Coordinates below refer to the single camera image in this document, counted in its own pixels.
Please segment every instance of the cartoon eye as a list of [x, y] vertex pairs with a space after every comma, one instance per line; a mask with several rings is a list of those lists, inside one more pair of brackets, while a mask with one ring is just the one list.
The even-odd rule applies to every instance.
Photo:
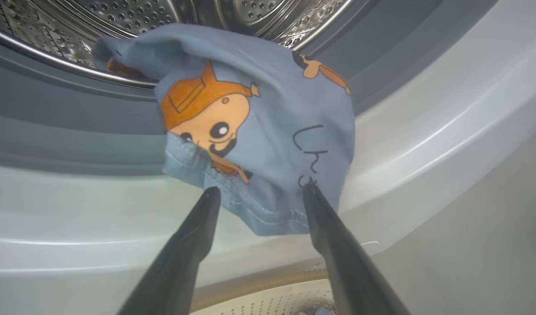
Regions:
[[180, 134], [180, 137], [186, 142], [192, 142], [192, 135], [188, 132], [184, 132], [183, 134]]
[[210, 135], [213, 138], [219, 139], [229, 132], [229, 125], [226, 122], [218, 122], [210, 130]]

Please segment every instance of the cartoon print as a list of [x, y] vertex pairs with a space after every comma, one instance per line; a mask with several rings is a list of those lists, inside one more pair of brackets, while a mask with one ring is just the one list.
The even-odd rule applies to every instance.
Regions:
[[327, 66], [322, 64], [322, 62], [310, 58], [309, 56], [300, 54], [295, 51], [293, 51], [292, 54], [295, 63], [303, 69], [303, 76], [305, 78], [315, 78], [316, 76], [318, 76], [319, 72], [322, 72], [325, 77], [329, 78], [342, 88], [345, 88], [346, 93], [350, 93], [350, 88], [348, 87], [346, 80], [340, 77], [340, 75], [334, 72], [334, 70], [328, 68]]
[[123, 64], [115, 60], [108, 61], [108, 64], [106, 64], [106, 69], [122, 77], [145, 78], [144, 74], [141, 73], [138, 69], [129, 68], [128, 66], [124, 66]]
[[248, 98], [259, 96], [258, 84], [250, 87], [217, 80], [211, 62], [197, 78], [173, 84], [161, 102], [168, 131], [204, 148], [212, 167], [227, 175], [240, 175], [248, 184], [252, 174], [224, 157], [236, 146], [236, 132], [248, 117]]

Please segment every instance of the stitching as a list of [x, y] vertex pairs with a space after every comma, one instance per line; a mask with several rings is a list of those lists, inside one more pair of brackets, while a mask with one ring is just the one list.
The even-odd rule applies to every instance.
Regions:
[[[192, 152], [190, 152], [187, 148], [184, 147], [184, 143], [183, 143], [183, 142], [180, 142], [180, 139], [178, 139], [178, 137], [175, 137], [173, 133], [171, 133], [171, 134], [169, 134], [169, 135], [170, 135], [173, 139], [175, 139], [176, 142], [178, 142], [178, 144], [180, 144], [180, 145], [182, 146], [182, 148], [183, 148], [186, 152], [192, 154]], [[226, 175], [226, 174], [224, 174], [224, 177], [225, 177], [226, 179], [228, 179], [229, 181], [231, 181], [231, 182], [233, 183], [233, 185], [236, 186], [237, 189], [238, 189], [238, 184], [236, 183], [236, 181], [235, 181], [232, 177], [230, 177], [230, 176], [228, 176], [228, 175]], [[252, 198], [250, 195], [248, 195], [248, 193], [246, 193], [246, 191], [243, 191], [242, 189], [238, 189], [238, 190], [240, 190], [240, 192], [241, 192], [242, 194], [244, 194], [246, 197], [248, 197], [250, 200], [252, 200], [252, 201], [256, 204], [256, 206], [259, 207], [259, 208], [260, 208], [262, 211], [264, 211], [265, 213], [268, 213], [268, 214], [271, 214], [271, 215], [276, 214], [276, 212], [272, 212], [272, 211], [270, 211], [270, 210], [264, 208], [260, 203], [258, 203], [258, 201], [256, 201], [256, 199], [254, 199], [254, 198]]]
[[297, 209], [292, 208], [292, 210], [293, 210], [295, 213], [300, 214], [300, 215], [306, 217], [306, 214], [304, 214], [304, 213], [302, 213], [302, 212], [299, 212]]
[[[185, 150], [186, 152], [188, 152], [189, 154], [192, 154], [192, 152], [190, 152], [190, 150], [188, 150], [186, 147], [184, 147], [184, 144], [185, 144], [185, 143], [184, 143], [184, 142], [181, 142], [181, 139], [178, 138], [178, 136], [176, 136], [175, 134], [173, 134], [173, 133], [171, 133], [171, 132], [169, 132], [168, 135], [169, 135], [172, 139], [176, 140], [176, 142], [178, 142], [178, 144], [180, 144], [180, 146], [182, 146], [182, 149], [184, 149], [184, 150]], [[226, 179], [230, 180], [230, 181], [233, 183], [233, 185], [236, 186], [237, 189], [238, 189], [242, 194], [244, 194], [246, 197], [248, 197], [248, 199], [252, 200], [252, 201], [256, 204], [256, 206], [259, 207], [262, 211], [264, 211], [264, 212], [266, 212], [266, 213], [268, 213], [268, 214], [270, 214], [270, 215], [276, 214], [276, 212], [272, 212], [272, 211], [270, 211], [270, 210], [264, 208], [260, 203], [258, 203], [258, 201], [256, 201], [256, 199], [254, 199], [254, 198], [252, 198], [250, 195], [248, 195], [248, 193], [246, 193], [246, 191], [243, 191], [242, 189], [239, 189], [239, 188], [238, 188], [238, 184], [236, 183], [236, 181], [235, 181], [232, 177], [230, 177], [230, 176], [228, 176], [228, 175], [226, 175], [226, 174], [223, 174], [223, 175], [224, 175], [224, 177], [225, 177]]]
[[[182, 147], [182, 148], [183, 148], [186, 152], [192, 154], [192, 152], [190, 152], [190, 151], [189, 151], [188, 149], [186, 149], [185, 147]], [[186, 164], [182, 163], [181, 161], [177, 160], [174, 156], [172, 156], [172, 154], [171, 154], [170, 152], [168, 152], [168, 151], [165, 151], [165, 152], [166, 152], [167, 155], [168, 155], [173, 161], [175, 161], [176, 163], [180, 164], [181, 166], [183, 166], [183, 167], [185, 167], [185, 168], [192, 169], [192, 170], [197, 170], [197, 171], [202, 172], [204, 175], [206, 175], [208, 178], [210, 178], [210, 180], [212, 180], [212, 181], [214, 181], [215, 183], [219, 184], [219, 185], [223, 188], [223, 190], [225, 190], [227, 193], [229, 193], [234, 199], [238, 199], [238, 197], [235, 196], [235, 193], [234, 193], [234, 192], [229, 191], [223, 184], [221, 184], [219, 181], [217, 181], [216, 179], [214, 179], [213, 177], [211, 177], [210, 174], [206, 173], [203, 169], [197, 169], [197, 168], [190, 167], [189, 165], [186, 165]], [[203, 159], [203, 157], [200, 156], [200, 155], [196, 155], [196, 156], [197, 156], [198, 158], [200, 158], [200, 159]], [[264, 209], [264, 207], [262, 207], [262, 206], [261, 206], [255, 199], [253, 199], [252, 197], [250, 197], [250, 195], [248, 195], [248, 194], [246, 194], [246, 193], [244, 193], [244, 195], [246, 195], [246, 197], [248, 197], [248, 198], [250, 198], [252, 201], [254, 201], [254, 203], [255, 203], [256, 205], [258, 205], [262, 210], [264, 210], [264, 211], [266, 211], [266, 212], [268, 212], [268, 213], [270, 213], [270, 214], [274, 214], [274, 213], [272, 213], [272, 212], [270, 212], [270, 211]], [[258, 221], [260, 221], [260, 222], [262, 222], [262, 223], [264, 223], [264, 224], [267, 224], [267, 225], [278, 225], [278, 224], [280, 224], [280, 223], [284, 223], [284, 222], [286, 222], [286, 221], [296, 221], [297, 223], [303, 225], [304, 227], [308, 227], [308, 225], [302, 223], [301, 221], [298, 221], [297, 219], [282, 220], [282, 221], [278, 221], [278, 222], [275, 222], [275, 223], [266, 222], [266, 221], [262, 220], [260, 217], [258, 217], [254, 212], [252, 212], [251, 209], [249, 209], [249, 208], [246, 207], [245, 205], [243, 205], [243, 207], [244, 207], [244, 209], [246, 209], [246, 211], [248, 211], [248, 212], [249, 212], [253, 217], [255, 217]]]
[[242, 202], [239, 202], [239, 201], [238, 201], [238, 198], [235, 198], [235, 199], [229, 201], [229, 202], [227, 203], [227, 205], [228, 205], [228, 206], [232, 206], [232, 205], [242, 205]]

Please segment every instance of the stainless steel drum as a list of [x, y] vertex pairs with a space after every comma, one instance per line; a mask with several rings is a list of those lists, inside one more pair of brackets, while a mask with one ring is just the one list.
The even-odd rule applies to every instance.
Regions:
[[94, 68], [91, 48], [99, 36], [133, 38], [174, 22], [212, 26], [299, 49], [352, 1], [0, 0], [0, 41], [78, 72]]

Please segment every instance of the blue fabric bag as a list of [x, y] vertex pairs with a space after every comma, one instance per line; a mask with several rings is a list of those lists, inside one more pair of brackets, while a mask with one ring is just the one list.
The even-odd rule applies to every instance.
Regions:
[[338, 209], [354, 156], [346, 81], [274, 42], [189, 24], [102, 37], [97, 68], [158, 80], [164, 173], [206, 189], [258, 235], [308, 233], [302, 186]]

